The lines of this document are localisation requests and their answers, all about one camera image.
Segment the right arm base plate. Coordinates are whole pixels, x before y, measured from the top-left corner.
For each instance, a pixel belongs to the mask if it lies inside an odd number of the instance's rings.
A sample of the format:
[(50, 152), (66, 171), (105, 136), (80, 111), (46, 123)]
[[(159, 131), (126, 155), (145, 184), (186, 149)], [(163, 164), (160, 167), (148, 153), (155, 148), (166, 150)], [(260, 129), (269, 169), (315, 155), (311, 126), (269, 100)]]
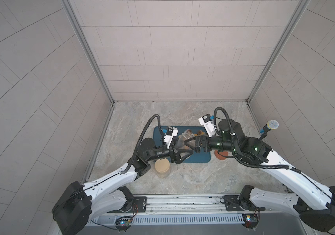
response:
[(239, 200), (238, 195), (225, 195), (220, 198), (220, 203), (226, 207), (227, 212), (234, 211), (265, 211), (265, 207), (256, 207), (249, 200)]

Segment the clear cookie jar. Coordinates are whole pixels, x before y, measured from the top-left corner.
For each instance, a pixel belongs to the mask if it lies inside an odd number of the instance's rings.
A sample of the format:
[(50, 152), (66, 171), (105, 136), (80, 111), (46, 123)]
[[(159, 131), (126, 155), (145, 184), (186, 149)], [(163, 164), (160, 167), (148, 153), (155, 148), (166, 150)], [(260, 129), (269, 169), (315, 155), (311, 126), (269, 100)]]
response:
[(184, 142), (194, 136), (195, 134), (191, 130), (187, 129), (180, 135), (175, 147), (180, 149), (189, 149), (189, 147), (186, 146)]

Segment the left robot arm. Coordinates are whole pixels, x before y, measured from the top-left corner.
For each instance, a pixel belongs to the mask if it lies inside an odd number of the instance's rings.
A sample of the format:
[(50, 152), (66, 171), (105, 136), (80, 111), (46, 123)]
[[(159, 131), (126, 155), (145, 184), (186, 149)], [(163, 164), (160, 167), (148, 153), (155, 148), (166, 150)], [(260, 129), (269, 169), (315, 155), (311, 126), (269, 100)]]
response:
[(95, 217), (111, 211), (127, 211), (134, 196), (125, 187), (145, 175), (150, 161), (171, 158), (180, 164), (191, 156), (197, 147), (186, 143), (176, 146), (156, 147), (152, 138), (140, 141), (131, 159), (117, 170), (92, 182), (75, 181), (67, 186), (52, 209), (53, 219), (63, 235), (76, 235)]

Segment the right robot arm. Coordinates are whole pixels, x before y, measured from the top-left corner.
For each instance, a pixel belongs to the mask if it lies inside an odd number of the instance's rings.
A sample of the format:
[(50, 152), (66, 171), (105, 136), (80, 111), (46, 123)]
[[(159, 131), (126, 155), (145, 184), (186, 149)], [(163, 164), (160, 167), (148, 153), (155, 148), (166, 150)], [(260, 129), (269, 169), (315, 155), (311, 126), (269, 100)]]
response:
[(231, 152), (243, 166), (261, 169), (285, 185), (288, 193), (264, 191), (246, 185), (238, 201), (244, 210), (273, 209), (297, 216), (311, 228), (329, 233), (335, 227), (335, 186), (327, 187), (289, 164), (261, 138), (245, 136), (234, 120), (222, 120), (214, 131), (212, 121), (205, 124), (208, 134), (195, 136), (184, 144), (195, 152), (204, 149)]

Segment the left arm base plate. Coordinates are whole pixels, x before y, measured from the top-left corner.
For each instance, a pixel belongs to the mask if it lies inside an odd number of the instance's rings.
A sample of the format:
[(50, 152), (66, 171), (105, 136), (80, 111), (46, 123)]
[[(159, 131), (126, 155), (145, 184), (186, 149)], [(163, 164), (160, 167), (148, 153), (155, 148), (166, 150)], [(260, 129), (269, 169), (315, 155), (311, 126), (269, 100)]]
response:
[(119, 209), (119, 212), (122, 213), (136, 213), (136, 212), (145, 212), (147, 206), (147, 197), (146, 196), (136, 196), (133, 200), (127, 200), (126, 204)]

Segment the beige lid jar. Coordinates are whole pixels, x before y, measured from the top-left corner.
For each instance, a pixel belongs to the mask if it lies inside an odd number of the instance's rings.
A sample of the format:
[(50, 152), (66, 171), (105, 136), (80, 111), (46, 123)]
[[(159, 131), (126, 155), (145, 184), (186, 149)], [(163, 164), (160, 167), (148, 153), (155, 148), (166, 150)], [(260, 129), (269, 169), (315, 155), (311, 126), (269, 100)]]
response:
[(155, 162), (156, 175), (159, 178), (166, 178), (170, 174), (170, 161), (168, 159), (159, 159)]

